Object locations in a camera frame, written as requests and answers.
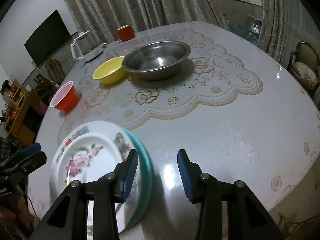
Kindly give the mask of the large white patterned plate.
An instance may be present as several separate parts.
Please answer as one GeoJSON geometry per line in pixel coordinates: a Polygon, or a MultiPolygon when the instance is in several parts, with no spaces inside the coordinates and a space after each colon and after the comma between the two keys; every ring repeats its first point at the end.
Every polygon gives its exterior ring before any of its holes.
{"type": "MultiPolygon", "coordinates": [[[[95,181],[112,172],[134,149],[133,142],[119,126],[106,121],[87,122],[72,131],[59,146],[51,165],[52,202],[73,180],[95,181]]],[[[129,227],[141,195],[140,160],[129,197],[115,204],[119,233],[129,227]]],[[[87,239],[93,239],[93,201],[88,204],[87,239]]]]}

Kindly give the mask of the turquoise plastic plate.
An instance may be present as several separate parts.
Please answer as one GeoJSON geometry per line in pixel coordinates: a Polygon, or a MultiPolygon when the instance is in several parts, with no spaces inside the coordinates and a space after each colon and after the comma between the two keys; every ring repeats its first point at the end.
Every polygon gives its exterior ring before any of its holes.
{"type": "Polygon", "coordinates": [[[140,173],[142,176],[142,196],[139,197],[137,209],[126,226],[126,229],[129,230],[139,222],[148,207],[152,193],[154,171],[149,153],[143,143],[129,130],[123,128],[123,131],[130,137],[138,152],[140,160],[140,173]]]}

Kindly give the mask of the red disposable bowl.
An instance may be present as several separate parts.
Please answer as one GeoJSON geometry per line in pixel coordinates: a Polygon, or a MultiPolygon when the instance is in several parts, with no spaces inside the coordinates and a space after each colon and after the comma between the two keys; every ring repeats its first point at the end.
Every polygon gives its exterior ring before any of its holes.
{"type": "Polygon", "coordinates": [[[79,98],[73,81],[68,81],[61,86],[53,96],[49,106],[59,111],[70,112],[78,103],[79,98]]]}

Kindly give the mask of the yellow plastic bowl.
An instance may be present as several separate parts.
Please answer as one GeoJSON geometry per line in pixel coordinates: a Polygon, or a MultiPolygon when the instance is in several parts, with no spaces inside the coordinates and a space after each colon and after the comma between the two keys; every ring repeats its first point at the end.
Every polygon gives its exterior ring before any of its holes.
{"type": "Polygon", "coordinates": [[[124,59],[124,56],[118,56],[104,62],[93,72],[92,78],[103,85],[117,82],[126,74],[126,70],[122,67],[124,59]]]}

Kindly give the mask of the stainless steel basin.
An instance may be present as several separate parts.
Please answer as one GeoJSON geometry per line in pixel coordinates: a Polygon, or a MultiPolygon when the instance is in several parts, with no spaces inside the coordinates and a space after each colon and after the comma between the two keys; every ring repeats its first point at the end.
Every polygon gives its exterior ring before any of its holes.
{"type": "Polygon", "coordinates": [[[142,80],[163,80],[176,75],[182,68],[182,62],[190,53],[190,46],[184,42],[153,42],[125,56],[122,67],[142,80]]]}

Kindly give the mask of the small white floral plate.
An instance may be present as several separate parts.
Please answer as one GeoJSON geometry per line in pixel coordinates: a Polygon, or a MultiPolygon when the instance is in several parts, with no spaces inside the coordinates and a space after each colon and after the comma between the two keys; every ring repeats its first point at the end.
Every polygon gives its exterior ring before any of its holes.
{"type": "Polygon", "coordinates": [[[112,172],[123,157],[107,136],[89,132],[72,140],[52,163],[50,192],[58,197],[74,180],[88,183],[112,172]]]}

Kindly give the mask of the wooden shelf cabinet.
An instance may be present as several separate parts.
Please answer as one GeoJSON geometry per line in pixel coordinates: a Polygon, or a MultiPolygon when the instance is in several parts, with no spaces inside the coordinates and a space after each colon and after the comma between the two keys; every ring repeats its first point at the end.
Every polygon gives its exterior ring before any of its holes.
{"type": "Polygon", "coordinates": [[[22,146],[34,143],[48,106],[33,89],[19,86],[17,81],[11,89],[3,92],[5,102],[4,130],[7,139],[22,146]]]}

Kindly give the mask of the wooden chair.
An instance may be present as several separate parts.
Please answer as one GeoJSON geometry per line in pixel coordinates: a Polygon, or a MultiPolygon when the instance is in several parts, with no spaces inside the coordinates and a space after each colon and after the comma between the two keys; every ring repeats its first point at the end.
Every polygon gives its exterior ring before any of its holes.
{"type": "Polygon", "coordinates": [[[49,75],[49,78],[57,83],[58,85],[61,85],[63,80],[65,79],[66,75],[63,71],[62,65],[59,61],[56,59],[49,59],[46,63],[46,71],[49,75]]]}

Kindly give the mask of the lace patterned table cover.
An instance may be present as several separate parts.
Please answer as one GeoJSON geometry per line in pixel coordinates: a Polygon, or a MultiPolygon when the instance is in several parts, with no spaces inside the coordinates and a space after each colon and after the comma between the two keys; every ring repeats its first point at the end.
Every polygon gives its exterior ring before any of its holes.
{"type": "Polygon", "coordinates": [[[137,129],[150,119],[174,120],[193,112],[199,105],[221,107],[241,95],[257,95],[263,82],[254,72],[211,37],[190,28],[165,31],[127,42],[109,49],[104,59],[125,56],[146,44],[158,41],[181,41],[191,53],[180,64],[177,74],[147,81],[126,74],[112,85],[93,79],[90,63],[78,82],[81,99],[67,114],[57,133],[57,143],[71,134],[76,126],[89,120],[106,120],[129,130],[137,129]]]}

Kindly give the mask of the white electric kettle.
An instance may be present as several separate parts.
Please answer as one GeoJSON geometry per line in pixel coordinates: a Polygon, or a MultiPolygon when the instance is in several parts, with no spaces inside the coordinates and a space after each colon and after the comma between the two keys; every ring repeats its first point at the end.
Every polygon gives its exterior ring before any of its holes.
{"type": "Polygon", "coordinates": [[[75,61],[90,62],[103,53],[103,48],[95,40],[91,29],[81,32],[70,45],[75,61]]]}

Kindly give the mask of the black television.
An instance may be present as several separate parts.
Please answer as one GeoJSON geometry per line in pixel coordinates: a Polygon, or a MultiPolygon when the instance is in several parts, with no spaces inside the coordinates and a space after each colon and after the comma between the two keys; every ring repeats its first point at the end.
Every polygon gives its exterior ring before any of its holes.
{"type": "Polygon", "coordinates": [[[38,66],[71,38],[58,10],[52,12],[26,40],[24,47],[38,66]]]}

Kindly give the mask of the red mug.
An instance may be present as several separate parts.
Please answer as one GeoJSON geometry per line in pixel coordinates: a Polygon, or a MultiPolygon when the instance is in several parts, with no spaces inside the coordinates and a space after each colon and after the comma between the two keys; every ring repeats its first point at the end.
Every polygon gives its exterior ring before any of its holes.
{"type": "Polygon", "coordinates": [[[132,38],[135,38],[135,32],[130,24],[124,25],[117,29],[114,33],[115,41],[128,41],[132,38]]]}

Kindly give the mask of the cushioned chair by curtain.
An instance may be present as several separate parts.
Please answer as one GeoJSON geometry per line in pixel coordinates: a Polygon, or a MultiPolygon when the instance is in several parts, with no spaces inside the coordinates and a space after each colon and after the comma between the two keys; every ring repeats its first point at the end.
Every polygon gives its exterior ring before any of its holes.
{"type": "Polygon", "coordinates": [[[300,41],[290,54],[287,71],[313,98],[319,88],[319,54],[311,44],[300,41]]]}

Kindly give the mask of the beige curtain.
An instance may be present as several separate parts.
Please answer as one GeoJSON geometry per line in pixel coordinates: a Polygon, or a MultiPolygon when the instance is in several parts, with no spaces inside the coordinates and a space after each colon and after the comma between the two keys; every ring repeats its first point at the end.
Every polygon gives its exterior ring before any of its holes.
{"type": "Polygon", "coordinates": [[[78,31],[91,30],[98,43],[111,43],[124,25],[143,31],[182,22],[228,24],[217,0],[64,0],[78,31]]]}

